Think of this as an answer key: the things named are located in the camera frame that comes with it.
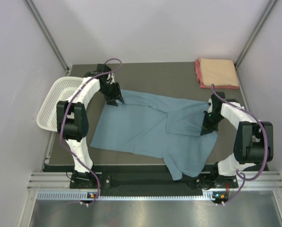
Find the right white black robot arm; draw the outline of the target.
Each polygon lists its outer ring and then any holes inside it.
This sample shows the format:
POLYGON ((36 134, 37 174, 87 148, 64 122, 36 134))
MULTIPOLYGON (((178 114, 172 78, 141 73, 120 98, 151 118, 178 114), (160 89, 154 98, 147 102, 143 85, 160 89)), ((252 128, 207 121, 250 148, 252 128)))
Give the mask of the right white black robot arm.
POLYGON ((203 189, 225 187, 237 177, 244 181, 257 179, 273 159, 273 125, 258 120, 235 99, 226 99, 223 92, 215 92, 208 101, 200 131, 206 136, 218 131, 218 125, 228 120, 236 129, 233 153, 215 163, 209 176, 198 178, 203 189))

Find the blue t shirt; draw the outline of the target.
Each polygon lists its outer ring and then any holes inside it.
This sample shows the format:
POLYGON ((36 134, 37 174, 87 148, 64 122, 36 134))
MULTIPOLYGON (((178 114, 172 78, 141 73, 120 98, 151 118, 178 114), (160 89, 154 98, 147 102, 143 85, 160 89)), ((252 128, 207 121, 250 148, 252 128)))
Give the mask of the blue t shirt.
POLYGON ((217 141, 201 135, 202 101, 123 90, 124 103, 105 105, 93 148, 128 152, 164 160, 174 181, 200 174, 217 141))

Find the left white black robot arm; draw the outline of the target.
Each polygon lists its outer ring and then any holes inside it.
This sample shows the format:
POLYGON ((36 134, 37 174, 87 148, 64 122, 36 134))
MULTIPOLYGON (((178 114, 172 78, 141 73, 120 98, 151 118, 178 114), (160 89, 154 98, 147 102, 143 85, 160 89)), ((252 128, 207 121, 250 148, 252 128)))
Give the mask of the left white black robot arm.
POLYGON ((88 189, 99 185, 99 179, 93 169, 93 161, 88 153, 86 136, 89 122, 86 109, 97 92, 101 92, 107 105, 118 106, 125 103, 116 82, 115 71, 106 63, 98 64, 96 70, 87 72, 81 85, 73 95, 56 104, 57 131, 60 142, 66 143, 67 149, 74 159, 70 188, 88 189))

